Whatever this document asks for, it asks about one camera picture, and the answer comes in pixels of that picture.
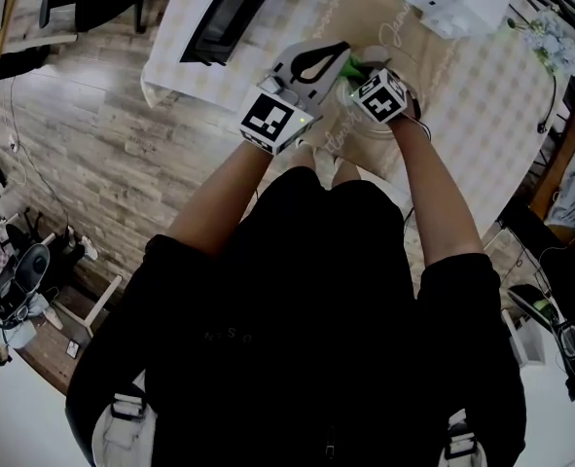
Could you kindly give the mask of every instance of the green object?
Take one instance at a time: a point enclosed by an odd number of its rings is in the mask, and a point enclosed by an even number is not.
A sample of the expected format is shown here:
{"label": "green object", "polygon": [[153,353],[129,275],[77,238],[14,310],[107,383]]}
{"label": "green object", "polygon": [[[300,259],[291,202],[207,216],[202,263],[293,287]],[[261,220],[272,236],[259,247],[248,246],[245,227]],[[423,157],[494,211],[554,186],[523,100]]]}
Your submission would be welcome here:
{"label": "green object", "polygon": [[361,61],[354,55],[351,55],[341,70],[340,76],[343,76],[344,78],[357,78],[359,80],[367,80],[365,75],[358,70],[360,65]]}

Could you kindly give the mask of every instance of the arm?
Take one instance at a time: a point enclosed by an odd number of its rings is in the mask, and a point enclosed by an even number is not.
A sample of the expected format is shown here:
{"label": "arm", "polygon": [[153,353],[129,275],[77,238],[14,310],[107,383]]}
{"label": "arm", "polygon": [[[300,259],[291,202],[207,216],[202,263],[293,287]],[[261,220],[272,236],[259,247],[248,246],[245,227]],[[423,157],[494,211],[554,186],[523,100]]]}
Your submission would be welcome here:
{"label": "arm", "polygon": [[423,128],[406,119],[389,125],[406,164],[425,265],[484,253],[471,211]]}
{"label": "arm", "polygon": [[194,193],[166,234],[208,256],[218,256],[271,160],[271,154],[242,142]]}

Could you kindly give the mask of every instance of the floor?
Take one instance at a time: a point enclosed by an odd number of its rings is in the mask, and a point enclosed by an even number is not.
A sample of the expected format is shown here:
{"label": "floor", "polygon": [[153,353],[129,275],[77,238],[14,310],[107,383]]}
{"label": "floor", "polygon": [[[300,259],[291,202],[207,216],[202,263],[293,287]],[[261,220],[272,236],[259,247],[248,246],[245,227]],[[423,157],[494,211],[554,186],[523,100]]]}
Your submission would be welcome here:
{"label": "floor", "polygon": [[[155,109],[144,101],[141,69],[166,4],[147,2],[144,35],[134,33],[127,11],[62,47],[45,67],[0,82],[0,166],[10,176],[0,211],[10,216],[29,206],[53,230],[68,221],[90,236],[99,259],[82,261],[77,272],[97,292],[117,274],[126,285],[146,242],[240,143],[230,112],[176,93]],[[15,126],[17,155],[9,148]],[[289,154],[272,163],[261,192],[286,169]],[[322,164],[322,173],[330,167]],[[417,291],[423,263],[413,220],[406,249]],[[536,283],[535,267],[507,233],[487,252],[504,286]]]}

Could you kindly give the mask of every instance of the electrical outlet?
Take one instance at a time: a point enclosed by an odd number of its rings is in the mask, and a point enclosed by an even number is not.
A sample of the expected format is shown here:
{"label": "electrical outlet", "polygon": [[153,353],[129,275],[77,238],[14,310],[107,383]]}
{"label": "electrical outlet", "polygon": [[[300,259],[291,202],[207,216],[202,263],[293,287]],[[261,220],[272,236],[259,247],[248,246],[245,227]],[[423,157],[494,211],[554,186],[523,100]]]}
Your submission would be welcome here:
{"label": "electrical outlet", "polygon": [[17,140],[16,140],[12,135],[9,135],[9,136],[8,136],[8,141],[9,141],[9,146],[10,146],[10,148],[11,148],[11,152],[12,152],[13,154],[16,154],[16,153],[18,152],[18,142],[17,142]]}

